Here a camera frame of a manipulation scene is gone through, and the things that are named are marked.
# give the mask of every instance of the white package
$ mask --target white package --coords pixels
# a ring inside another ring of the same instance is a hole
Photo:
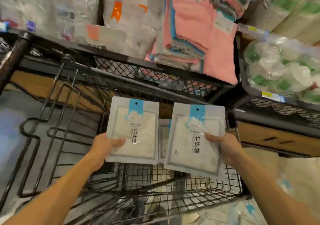
[[[226,165],[220,145],[204,133],[225,134],[225,108],[174,103],[164,168],[224,180]]]
[[[158,164],[159,103],[113,97],[107,138],[125,138],[124,146],[113,149],[107,162]]]
[[[166,159],[171,119],[159,119],[159,163]]]

